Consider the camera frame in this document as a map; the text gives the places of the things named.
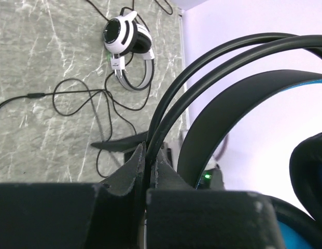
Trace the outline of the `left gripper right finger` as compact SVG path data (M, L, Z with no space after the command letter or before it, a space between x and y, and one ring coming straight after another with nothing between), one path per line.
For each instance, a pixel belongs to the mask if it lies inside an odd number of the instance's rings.
M251 191L196 190L170 167L155 163L147 191L148 248L284 248L270 199Z

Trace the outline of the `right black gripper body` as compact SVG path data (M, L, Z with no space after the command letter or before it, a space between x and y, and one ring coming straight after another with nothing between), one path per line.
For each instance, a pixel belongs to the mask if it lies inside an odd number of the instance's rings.
M205 170L199 180L197 189L224 189L223 174L220 168Z

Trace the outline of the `black blue headphones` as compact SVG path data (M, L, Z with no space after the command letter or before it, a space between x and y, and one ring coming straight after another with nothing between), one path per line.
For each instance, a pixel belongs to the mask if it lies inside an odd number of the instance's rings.
M151 170L176 119L205 90L250 62L294 49L306 49L322 59L322 35L248 35L196 59L174 80L157 106L147 134L145 170ZM203 109L190 128L179 156L179 174L190 186L197 187L212 152L246 114L279 92L316 83L322 83L322 74L278 70L250 76L228 87ZM305 211L272 199L284 238L289 247L298 247L298 239L302 238L305 245L322 248L322 133L293 150L289 173Z

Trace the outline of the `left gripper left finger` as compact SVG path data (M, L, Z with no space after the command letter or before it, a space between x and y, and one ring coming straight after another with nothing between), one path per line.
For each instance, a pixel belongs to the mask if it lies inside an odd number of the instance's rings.
M0 248L138 248L145 154L99 183L0 183Z

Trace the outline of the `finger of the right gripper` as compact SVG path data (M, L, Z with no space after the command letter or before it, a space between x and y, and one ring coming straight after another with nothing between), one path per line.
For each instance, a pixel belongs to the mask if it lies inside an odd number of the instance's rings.
M126 153L135 150L140 143L146 141L147 134L148 132L145 131L138 133L137 135L128 136L118 140L94 142L91 143L91 147L109 152Z

